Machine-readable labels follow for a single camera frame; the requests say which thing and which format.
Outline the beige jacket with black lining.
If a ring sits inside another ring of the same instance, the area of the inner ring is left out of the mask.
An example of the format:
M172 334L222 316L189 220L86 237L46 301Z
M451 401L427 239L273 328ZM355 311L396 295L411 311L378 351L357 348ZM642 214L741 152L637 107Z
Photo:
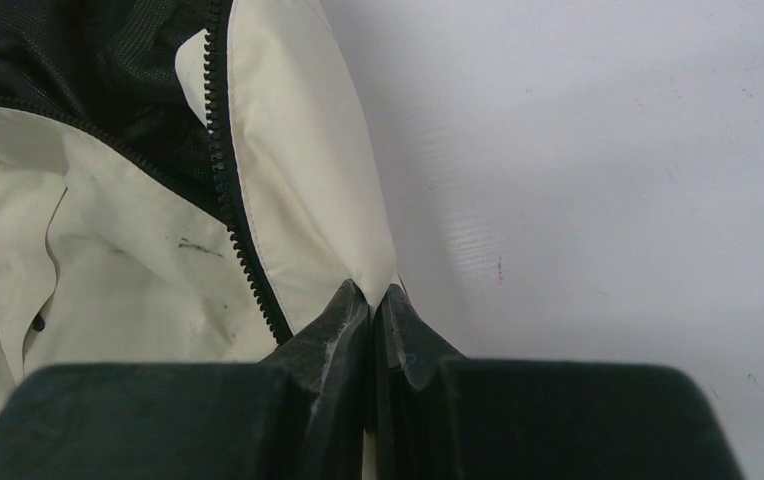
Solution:
M0 414L34 373L265 358L400 281L318 1L0 1Z

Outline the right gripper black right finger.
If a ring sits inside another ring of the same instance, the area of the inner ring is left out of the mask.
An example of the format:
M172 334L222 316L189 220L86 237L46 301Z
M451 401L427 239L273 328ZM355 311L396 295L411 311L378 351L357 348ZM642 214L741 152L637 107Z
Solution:
M372 322L380 479L739 479L701 390L654 365L474 359L391 285Z

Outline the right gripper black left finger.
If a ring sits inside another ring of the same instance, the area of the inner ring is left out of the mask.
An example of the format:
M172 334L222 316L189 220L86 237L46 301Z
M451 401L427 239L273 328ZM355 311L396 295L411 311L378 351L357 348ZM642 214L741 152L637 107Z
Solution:
M358 479L369 320L346 281L257 363L42 369L0 414L0 479Z

